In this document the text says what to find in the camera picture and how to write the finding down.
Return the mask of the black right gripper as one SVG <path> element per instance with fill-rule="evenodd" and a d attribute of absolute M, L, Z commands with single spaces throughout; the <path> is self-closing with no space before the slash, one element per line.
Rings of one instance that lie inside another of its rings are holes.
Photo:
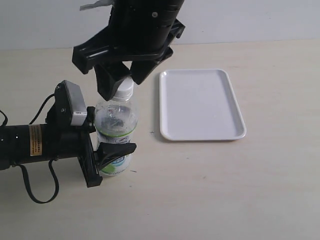
<path fill-rule="evenodd" d="M 141 26 L 124 36 L 105 27 L 84 43 L 73 48 L 72 63 L 82 74 L 94 67 L 97 91 L 104 100 L 111 100 L 121 83 L 130 77 L 140 85 L 165 60 L 173 55 L 170 45 L 185 30 L 178 19 L 171 25 Z M 130 70 L 122 63 L 132 61 Z"/>

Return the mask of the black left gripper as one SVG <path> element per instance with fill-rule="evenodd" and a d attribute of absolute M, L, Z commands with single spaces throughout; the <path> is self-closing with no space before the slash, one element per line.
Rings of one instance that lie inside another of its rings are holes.
<path fill-rule="evenodd" d="M 112 144 L 101 142 L 96 157 L 90 134 L 95 128 L 95 107 L 88 106 L 87 117 L 82 126 L 71 126 L 65 122 L 66 112 L 54 104 L 48 111 L 45 122 L 44 149 L 47 157 L 55 159 L 77 158 L 88 188 L 102 183 L 98 169 L 103 169 L 119 158 L 132 154 L 135 143 Z"/>

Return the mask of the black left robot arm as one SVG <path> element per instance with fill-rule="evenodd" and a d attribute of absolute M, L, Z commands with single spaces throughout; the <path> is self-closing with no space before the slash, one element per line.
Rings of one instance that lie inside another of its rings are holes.
<path fill-rule="evenodd" d="M 87 108 L 81 126 L 61 127 L 62 117 L 50 109 L 45 124 L 11 125 L 0 128 L 0 168 L 77 158 L 87 187 L 99 186 L 99 171 L 111 162 L 132 154 L 135 143 L 100 143 L 94 150 L 90 134 L 94 127 L 95 108 Z"/>

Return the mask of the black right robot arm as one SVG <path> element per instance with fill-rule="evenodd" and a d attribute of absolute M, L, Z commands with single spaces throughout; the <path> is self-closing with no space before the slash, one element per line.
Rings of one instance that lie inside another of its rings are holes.
<path fill-rule="evenodd" d="M 140 85 L 173 55 L 170 47 L 185 30 L 178 19 L 182 0 L 99 0 L 82 6 L 111 6 L 105 28 L 73 48 L 72 63 L 82 74 L 95 71 L 97 91 L 111 100 L 130 78 Z"/>

